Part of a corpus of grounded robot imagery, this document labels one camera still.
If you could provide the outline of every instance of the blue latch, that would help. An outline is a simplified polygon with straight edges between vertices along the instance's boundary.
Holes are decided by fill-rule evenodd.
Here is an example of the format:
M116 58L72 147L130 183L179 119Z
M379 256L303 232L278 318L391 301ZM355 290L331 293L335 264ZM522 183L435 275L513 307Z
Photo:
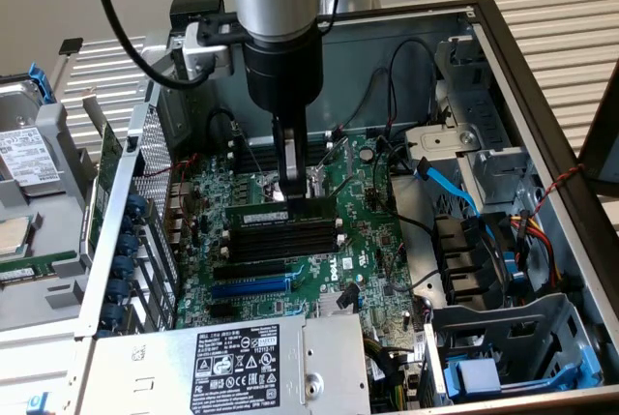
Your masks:
M54 97L54 92L51 90L51 86L49 85L49 81L47 81L47 75L43 70L37 67L35 62L30 66L30 71L28 75L37 83L39 89L41 90L41 94L43 94L43 98L46 104L54 104L56 102L56 98Z
M42 393L33 396L28 401L28 406L26 407L26 415L45 415L45 403L47 402L47 395L49 393Z
M602 369L591 346L580 349L580 363L569 363L545 379L501 384L494 359L448 360L443 370L447 394L456 403L587 389L602 384Z

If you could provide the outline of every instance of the blue cap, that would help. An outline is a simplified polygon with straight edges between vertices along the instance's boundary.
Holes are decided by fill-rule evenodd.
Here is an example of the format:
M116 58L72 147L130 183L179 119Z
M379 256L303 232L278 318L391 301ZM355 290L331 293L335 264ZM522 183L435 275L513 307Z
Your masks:
M41 393L33 396L28 401L26 408L26 415L45 415L45 403L47 402L47 395L49 393Z

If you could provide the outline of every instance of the blue pcie slot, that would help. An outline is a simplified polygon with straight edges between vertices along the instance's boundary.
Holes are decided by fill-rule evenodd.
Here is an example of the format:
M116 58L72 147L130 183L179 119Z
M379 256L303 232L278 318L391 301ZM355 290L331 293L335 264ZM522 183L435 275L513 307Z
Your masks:
M249 282L234 282L230 284L215 284L211 287L213 299L226 297L249 296L252 294L267 294L270 292L288 292L290 278L272 277Z

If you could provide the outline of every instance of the black frame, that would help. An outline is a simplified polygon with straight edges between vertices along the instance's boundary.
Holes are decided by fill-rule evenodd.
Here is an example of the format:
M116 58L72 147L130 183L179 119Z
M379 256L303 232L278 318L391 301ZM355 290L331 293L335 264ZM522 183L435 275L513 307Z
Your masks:
M619 62L604 92L578 160L584 165L585 173L595 192L610 197L619 197L619 183L601 179L602 169L612 158L612 150L619 139Z

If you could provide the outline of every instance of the motherboard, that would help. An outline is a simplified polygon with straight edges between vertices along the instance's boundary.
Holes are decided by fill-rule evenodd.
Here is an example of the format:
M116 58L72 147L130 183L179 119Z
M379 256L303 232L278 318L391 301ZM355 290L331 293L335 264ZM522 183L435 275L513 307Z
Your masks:
M260 268L260 263L236 264L226 258L224 238L230 226L226 209L261 206L264 212L267 205L282 203L277 185L270 184L277 173L235 174L230 156L218 155L203 159L180 175L182 189L177 186L170 199L179 218L168 221L170 229L175 226L180 231L175 245L182 276L177 328L298 314L324 316L338 312L338 297L354 283L359 286L354 309L367 336L383 345L411 347L414 331L421 323L413 312L411 295L397 293L392 287L393 283L410 285L410 277L405 259L397 255L401 244L399 221L383 212L375 200L377 194L386 192L388 184L381 173L376 189L373 186L375 140L364 134L351 135L347 144L335 151L323 164L322 186L337 189L327 196L335 199L343 233L337 251L284 259L290 287L275 293L214 297L222 283L216 279L221 267L236 272ZM199 232L190 229L192 223L199 225ZM386 278L386 268L391 269L391 282ZM252 280L243 273L238 275L241 277L223 283Z

